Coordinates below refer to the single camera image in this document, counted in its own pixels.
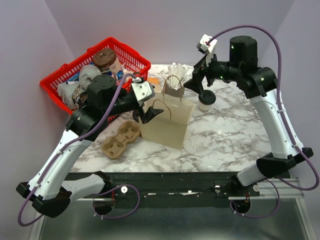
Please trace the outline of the brown paper bag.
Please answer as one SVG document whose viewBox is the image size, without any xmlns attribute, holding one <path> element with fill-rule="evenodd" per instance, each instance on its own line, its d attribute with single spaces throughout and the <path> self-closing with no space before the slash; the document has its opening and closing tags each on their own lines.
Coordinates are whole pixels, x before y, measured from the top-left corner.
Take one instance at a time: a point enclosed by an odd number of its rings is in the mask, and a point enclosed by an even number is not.
<svg viewBox="0 0 320 240">
<path fill-rule="evenodd" d="M 177 96 L 166 94 L 166 84 L 164 84 L 162 93 L 156 93 L 155 97 L 146 101 L 145 107 L 163 112 L 147 123 L 139 120 L 142 138 L 181 150 L 188 124 L 195 110 L 195 103 L 184 98 L 183 91 L 179 91 Z"/>
</svg>

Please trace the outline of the black coffee cup lid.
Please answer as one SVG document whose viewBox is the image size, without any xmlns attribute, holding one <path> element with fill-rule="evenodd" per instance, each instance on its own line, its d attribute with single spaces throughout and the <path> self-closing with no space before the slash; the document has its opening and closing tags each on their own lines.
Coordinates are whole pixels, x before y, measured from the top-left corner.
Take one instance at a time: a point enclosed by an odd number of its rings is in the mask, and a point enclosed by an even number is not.
<svg viewBox="0 0 320 240">
<path fill-rule="evenodd" d="M 212 105 L 216 101 L 216 95 L 211 90 L 204 90 L 198 96 L 198 100 L 203 105 Z"/>
</svg>

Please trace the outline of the white paper cup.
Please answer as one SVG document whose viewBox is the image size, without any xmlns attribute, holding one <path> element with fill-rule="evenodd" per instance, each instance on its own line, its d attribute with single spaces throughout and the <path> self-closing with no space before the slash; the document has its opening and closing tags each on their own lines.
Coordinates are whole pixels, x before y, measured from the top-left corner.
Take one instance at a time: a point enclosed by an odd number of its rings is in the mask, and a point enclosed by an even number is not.
<svg viewBox="0 0 320 240">
<path fill-rule="evenodd" d="M 199 101 L 197 107 L 199 111 L 206 113 L 212 108 L 212 104 L 204 104 L 201 101 Z"/>
</svg>

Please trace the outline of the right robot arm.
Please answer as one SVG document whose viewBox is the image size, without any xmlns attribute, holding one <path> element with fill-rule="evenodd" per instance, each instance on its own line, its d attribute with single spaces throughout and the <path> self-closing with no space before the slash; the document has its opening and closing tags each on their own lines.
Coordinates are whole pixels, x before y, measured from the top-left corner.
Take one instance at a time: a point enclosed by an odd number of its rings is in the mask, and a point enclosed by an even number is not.
<svg viewBox="0 0 320 240">
<path fill-rule="evenodd" d="M 277 177 L 312 157 L 310 147 L 304 147 L 296 136 L 291 123 L 281 117 L 285 113 L 282 100 L 277 98 L 278 79 L 269 67 L 258 66 L 258 43 L 246 35 L 235 36 L 229 41 L 229 60 L 219 61 L 215 54 L 217 40 L 204 34 L 197 49 L 204 57 L 194 65 L 192 78 L 184 87 L 197 93 L 201 111 L 206 112 L 216 101 L 211 90 L 203 88 L 202 80 L 211 86 L 215 80 L 235 82 L 256 109 L 267 133 L 271 152 L 254 164 L 238 172 L 230 183 L 230 191 L 241 196 L 248 186 L 266 178 Z"/>
</svg>

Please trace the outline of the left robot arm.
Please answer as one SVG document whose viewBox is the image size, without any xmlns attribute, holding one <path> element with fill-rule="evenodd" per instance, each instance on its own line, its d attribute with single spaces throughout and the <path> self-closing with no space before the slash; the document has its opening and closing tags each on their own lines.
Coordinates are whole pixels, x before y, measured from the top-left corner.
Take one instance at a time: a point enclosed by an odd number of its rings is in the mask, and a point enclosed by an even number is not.
<svg viewBox="0 0 320 240">
<path fill-rule="evenodd" d="M 59 144 L 42 169 L 28 182 L 21 182 L 16 191 L 31 202 L 40 214 L 55 218 L 71 201 L 90 195 L 107 197 L 112 180 L 101 171 L 67 183 L 66 176 L 79 156 L 107 128 L 108 118 L 122 113 L 139 112 L 142 123 L 148 123 L 163 110 L 144 103 L 156 93 L 142 76 L 127 73 L 120 82 L 106 74 L 96 76 L 88 85 L 86 103 L 73 112 Z"/>
</svg>

